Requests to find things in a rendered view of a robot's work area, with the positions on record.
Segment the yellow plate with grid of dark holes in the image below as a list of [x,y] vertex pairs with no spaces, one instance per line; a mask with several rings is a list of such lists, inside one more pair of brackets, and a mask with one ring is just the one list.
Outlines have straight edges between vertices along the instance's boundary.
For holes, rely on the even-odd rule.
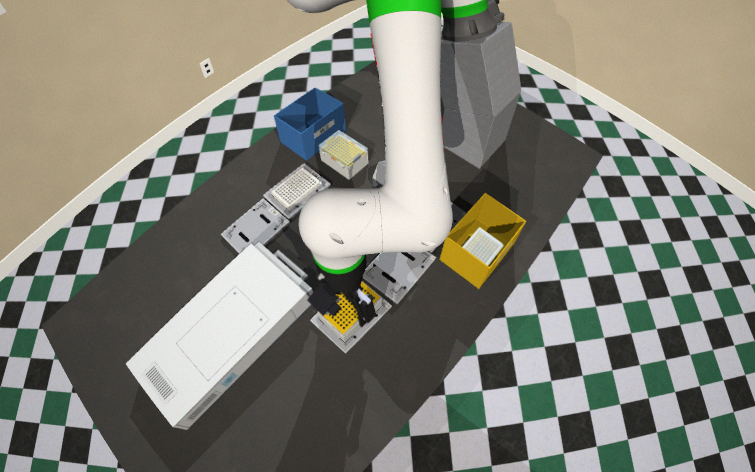
[[[361,282],[361,287],[363,289],[362,292],[365,295],[370,294],[373,296],[373,304],[376,312],[382,306],[381,297],[378,296],[363,282]],[[318,316],[327,327],[329,327],[340,339],[346,342],[361,328],[361,326],[359,325],[359,321],[357,320],[358,313],[356,312],[352,303],[346,299],[343,293],[340,293],[337,296],[341,299],[338,304],[342,307],[337,315],[332,316],[331,314],[328,314],[323,316],[318,311]]]

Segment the blue box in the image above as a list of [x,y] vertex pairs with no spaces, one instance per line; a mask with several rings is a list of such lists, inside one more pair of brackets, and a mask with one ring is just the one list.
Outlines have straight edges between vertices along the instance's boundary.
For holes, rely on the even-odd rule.
[[274,119],[280,142],[306,161],[336,131],[346,131],[344,104],[316,87],[275,114]]

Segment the yellow bin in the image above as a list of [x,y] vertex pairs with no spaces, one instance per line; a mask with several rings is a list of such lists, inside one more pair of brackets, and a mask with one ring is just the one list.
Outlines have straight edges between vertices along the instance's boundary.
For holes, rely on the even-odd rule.
[[[485,193],[451,230],[440,260],[479,289],[485,277],[490,276],[514,245],[525,223],[523,218]],[[489,267],[463,248],[479,227],[504,245]]]

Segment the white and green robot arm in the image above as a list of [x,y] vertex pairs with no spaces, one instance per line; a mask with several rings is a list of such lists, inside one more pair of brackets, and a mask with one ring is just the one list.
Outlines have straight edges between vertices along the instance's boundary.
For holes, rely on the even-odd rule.
[[427,252],[449,235],[453,214],[442,136],[441,12],[442,36],[454,42],[488,36],[505,19],[499,0],[366,2],[381,93],[385,183],[321,190],[299,216],[318,279],[334,286],[358,281],[367,254]]

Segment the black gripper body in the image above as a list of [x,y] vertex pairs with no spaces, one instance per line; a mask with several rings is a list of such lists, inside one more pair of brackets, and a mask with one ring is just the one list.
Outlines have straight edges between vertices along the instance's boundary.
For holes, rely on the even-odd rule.
[[360,278],[360,279],[359,279],[358,281],[356,281],[355,283],[353,283],[353,284],[351,284],[351,285],[348,285],[348,286],[344,286],[344,287],[337,287],[337,286],[333,286],[333,285],[331,285],[331,284],[329,284],[329,283],[327,283],[327,282],[326,282],[326,283],[327,283],[327,285],[328,285],[328,286],[329,286],[329,287],[330,287],[330,288],[331,288],[332,290],[334,290],[334,291],[336,291],[336,292],[339,292],[339,293],[347,293],[347,292],[348,292],[350,296],[355,296],[355,297],[357,297],[357,296],[358,296],[358,293],[357,293],[356,291],[357,291],[358,289],[360,289],[361,291],[363,291],[363,289],[362,289],[362,287],[361,287],[362,278],[363,278],[363,275],[362,275],[362,277],[361,277],[361,278]]

